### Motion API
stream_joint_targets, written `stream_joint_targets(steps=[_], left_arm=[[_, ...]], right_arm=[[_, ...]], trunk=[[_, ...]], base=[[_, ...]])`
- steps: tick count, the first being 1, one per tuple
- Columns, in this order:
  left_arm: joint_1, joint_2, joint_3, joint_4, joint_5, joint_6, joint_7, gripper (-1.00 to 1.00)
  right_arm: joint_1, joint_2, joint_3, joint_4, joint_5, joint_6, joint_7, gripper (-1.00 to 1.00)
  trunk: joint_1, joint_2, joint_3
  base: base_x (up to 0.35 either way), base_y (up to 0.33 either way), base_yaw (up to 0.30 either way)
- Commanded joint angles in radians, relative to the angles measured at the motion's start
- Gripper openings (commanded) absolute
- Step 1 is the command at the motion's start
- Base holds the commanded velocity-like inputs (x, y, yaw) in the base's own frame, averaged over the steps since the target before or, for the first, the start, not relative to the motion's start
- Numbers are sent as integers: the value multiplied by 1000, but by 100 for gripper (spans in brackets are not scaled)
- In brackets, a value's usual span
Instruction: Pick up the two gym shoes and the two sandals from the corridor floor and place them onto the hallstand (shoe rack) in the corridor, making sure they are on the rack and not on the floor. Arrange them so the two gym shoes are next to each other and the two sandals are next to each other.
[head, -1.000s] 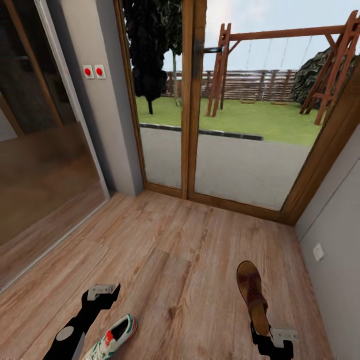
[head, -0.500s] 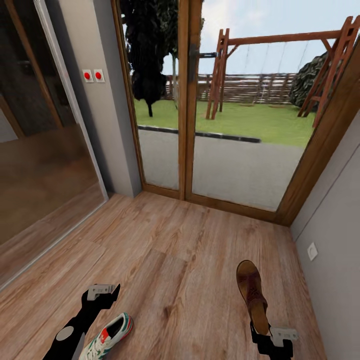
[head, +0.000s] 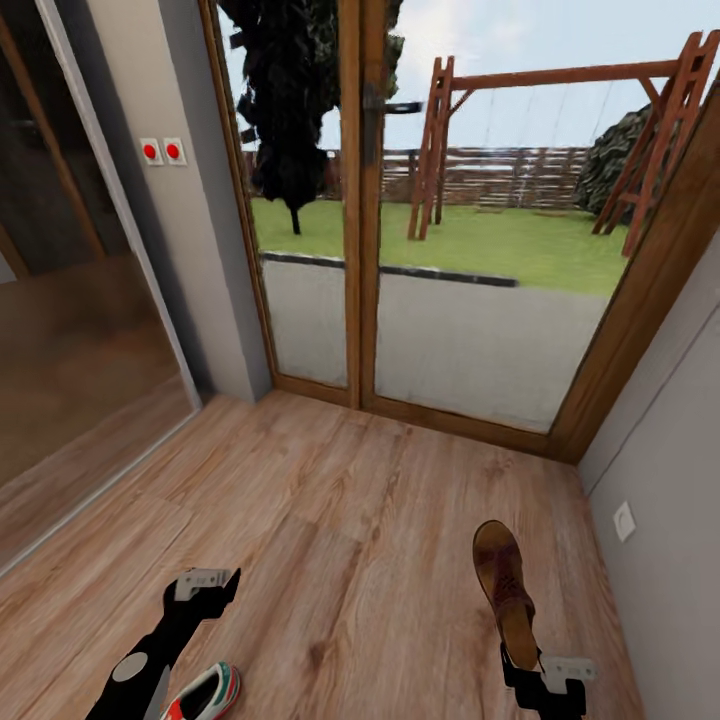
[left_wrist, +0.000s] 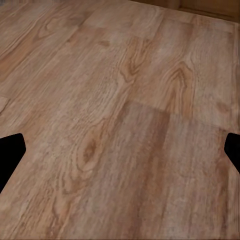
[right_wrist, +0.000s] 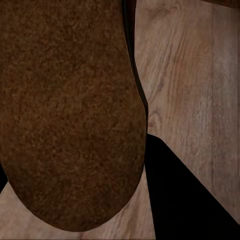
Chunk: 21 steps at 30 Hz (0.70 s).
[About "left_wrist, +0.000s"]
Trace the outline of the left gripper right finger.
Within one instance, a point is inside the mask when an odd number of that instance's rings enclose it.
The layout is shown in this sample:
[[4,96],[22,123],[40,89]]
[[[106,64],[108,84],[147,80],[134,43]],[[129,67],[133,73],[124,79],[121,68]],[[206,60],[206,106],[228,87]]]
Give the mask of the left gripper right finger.
[[224,151],[240,173],[240,135],[228,133]]

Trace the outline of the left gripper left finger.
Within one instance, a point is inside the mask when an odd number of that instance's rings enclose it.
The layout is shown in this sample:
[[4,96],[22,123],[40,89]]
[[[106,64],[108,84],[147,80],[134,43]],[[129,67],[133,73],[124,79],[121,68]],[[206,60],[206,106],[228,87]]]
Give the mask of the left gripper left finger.
[[21,133],[0,138],[0,193],[26,152]]

